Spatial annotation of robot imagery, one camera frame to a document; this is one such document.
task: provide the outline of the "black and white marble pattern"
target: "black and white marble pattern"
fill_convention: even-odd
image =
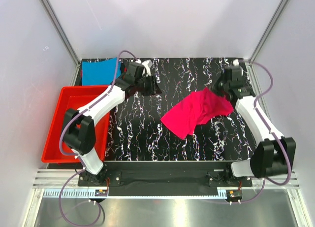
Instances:
[[[215,82],[232,58],[154,58],[151,61],[163,94],[154,97],[136,94],[113,109],[107,161],[246,160],[252,156],[254,138],[236,112],[196,126],[193,136],[188,135],[185,140],[174,135],[160,120],[191,92]],[[244,77],[250,83],[248,75]]]

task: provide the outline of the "pink cloth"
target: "pink cloth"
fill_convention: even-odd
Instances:
[[[168,111],[161,121],[180,139],[192,135],[196,125],[204,125],[218,115],[233,112],[233,106],[223,97],[219,97],[205,88],[193,92]]]

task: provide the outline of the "white backdrop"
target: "white backdrop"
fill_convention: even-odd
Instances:
[[[274,87],[265,96],[270,117],[296,143],[294,169],[315,224],[315,0],[291,0],[268,37],[257,61],[269,68]],[[255,68],[263,90],[269,77]]]
[[[75,65],[39,0],[0,0],[0,226],[20,227]]]
[[[50,0],[80,58],[250,57],[280,0]]]

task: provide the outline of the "folded blue cloth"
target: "folded blue cloth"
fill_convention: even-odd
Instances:
[[[110,85],[114,80],[117,58],[101,62],[82,62],[82,86]],[[121,75],[118,64],[117,78]]]

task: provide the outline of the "cable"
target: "cable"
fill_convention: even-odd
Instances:
[[[271,133],[271,135],[274,137],[274,139],[277,141],[280,149],[281,149],[281,152],[283,153],[283,156],[284,156],[284,159],[285,159],[285,163],[286,163],[286,166],[287,166],[287,177],[286,177],[286,180],[283,182],[283,183],[278,183],[270,178],[267,177],[267,180],[269,180],[270,182],[276,184],[276,185],[285,185],[287,184],[290,179],[291,179],[291,163],[290,163],[290,160],[289,160],[289,157],[287,156],[287,153],[285,151],[285,148],[284,146],[282,145],[281,141],[279,140],[279,138],[276,136],[276,134],[274,132],[271,131],[271,127],[270,125],[267,123],[267,121],[265,120],[265,118],[262,116],[262,114],[260,113],[259,109],[257,108],[257,102],[258,100],[265,94],[267,94],[273,87],[273,84],[274,84],[274,79],[270,73],[270,71],[265,67],[263,66],[262,64],[260,63],[257,63],[255,61],[250,61],[250,60],[240,60],[240,61],[243,61],[243,62],[248,62],[250,64],[253,64],[253,65],[257,65],[261,68],[263,68],[266,73],[269,75],[269,78],[270,78],[270,86],[268,87],[268,89],[264,92],[262,92],[260,95],[258,95],[256,97],[256,99],[254,100],[254,108],[255,108],[255,111],[256,113],[258,114],[258,116],[261,118],[262,122],[264,123],[264,125],[267,127],[267,129],[269,130],[269,132]]]
[[[137,58],[135,57],[135,55],[132,54],[130,51],[127,51],[127,50],[122,50],[122,51],[118,54],[117,60],[116,60],[116,65],[115,65],[114,80],[113,80],[113,82],[112,82],[112,84],[111,84],[111,87],[109,88],[108,92],[107,92],[106,94],[104,94],[100,99],[98,99],[97,101],[95,101],[89,108],[87,108],[87,109],[81,111],[81,112],[78,113],[76,116],[74,116],[74,117],[69,121],[69,123],[66,124],[66,126],[64,127],[64,129],[63,129],[63,131],[62,131],[62,133],[61,133],[60,139],[59,139],[59,150],[60,150],[60,152],[61,152],[63,155],[65,155],[65,156],[76,156],[76,155],[77,155],[77,154],[75,154],[75,153],[67,153],[67,152],[65,152],[65,151],[63,150],[63,137],[64,137],[66,131],[68,130],[68,128],[70,127],[70,125],[71,125],[76,119],[78,119],[81,115],[83,115],[83,114],[84,114],[85,112],[87,112],[89,109],[93,108],[96,104],[98,104],[101,100],[103,100],[103,99],[113,90],[113,87],[114,87],[115,82],[116,82],[116,77],[117,77],[117,71],[118,71],[118,65],[119,65],[119,58],[120,58],[120,55],[121,55],[123,52],[126,52],[126,53],[131,54],[131,55],[134,57],[135,61],[137,60]]]
[[[97,216],[97,218],[95,219],[95,221],[93,221],[93,222],[92,222],[91,224],[89,224],[89,225],[77,225],[77,224],[71,222],[71,221],[65,216],[65,213],[63,212],[63,209],[62,209],[62,206],[61,206],[61,196],[62,196],[62,194],[63,194],[64,188],[66,187],[66,185],[70,182],[70,180],[71,180],[74,176],[79,175],[79,174],[83,173],[84,171],[85,171],[85,168],[83,168],[83,169],[82,169],[81,171],[79,171],[78,173],[75,173],[74,175],[72,175],[72,176],[64,183],[63,187],[62,187],[61,190],[60,190],[59,197],[58,197],[59,210],[60,210],[61,216],[63,217],[63,219],[64,219],[68,224],[73,225],[73,226],[76,226],[76,227],[91,227],[91,226],[93,226],[93,225],[99,220],[99,217],[100,217],[100,214],[101,214],[101,209],[102,209],[101,205],[100,205],[98,202],[94,201],[94,204],[97,204],[97,206],[98,206],[98,216]]]

